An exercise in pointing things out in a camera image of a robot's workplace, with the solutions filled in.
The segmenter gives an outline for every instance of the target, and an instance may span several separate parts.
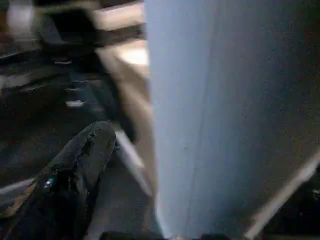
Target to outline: white trim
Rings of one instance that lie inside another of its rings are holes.
[[[315,174],[319,163],[320,150],[253,216],[254,223],[249,227],[244,236],[250,240],[256,237],[291,195]]]

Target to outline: dark floor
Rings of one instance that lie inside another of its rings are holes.
[[[85,240],[97,240],[103,232],[159,236],[153,199],[117,161],[101,178],[99,195],[88,235]]]
[[[33,177],[87,125],[96,120],[64,97],[0,139],[0,187]]]

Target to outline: light blue wall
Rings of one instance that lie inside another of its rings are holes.
[[[319,145],[297,1],[146,0],[145,9],[165,236],[242,234]]]

